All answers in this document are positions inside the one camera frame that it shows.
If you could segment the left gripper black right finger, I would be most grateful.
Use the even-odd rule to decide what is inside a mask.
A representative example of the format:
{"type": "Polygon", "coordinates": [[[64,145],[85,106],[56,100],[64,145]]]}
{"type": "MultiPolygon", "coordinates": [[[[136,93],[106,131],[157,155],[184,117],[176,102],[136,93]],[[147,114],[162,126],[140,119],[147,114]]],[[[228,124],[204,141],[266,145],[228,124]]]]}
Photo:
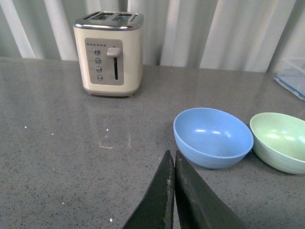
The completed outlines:
{"type": "Polygon", "coordinates": [[[182,229],[247,229],[180,151],[175,157],[175,197],[182,229]]]}

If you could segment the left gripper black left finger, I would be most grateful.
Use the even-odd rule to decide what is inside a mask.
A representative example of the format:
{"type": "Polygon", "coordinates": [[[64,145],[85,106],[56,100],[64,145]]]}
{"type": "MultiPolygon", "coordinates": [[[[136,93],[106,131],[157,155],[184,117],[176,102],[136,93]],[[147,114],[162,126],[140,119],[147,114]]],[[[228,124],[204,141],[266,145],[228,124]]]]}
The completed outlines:
{"type": "Polygon", "coordinates": [[[173,227],[175,168],[167,150],[138,207],[124,229],[171,229],[173,227]]]}

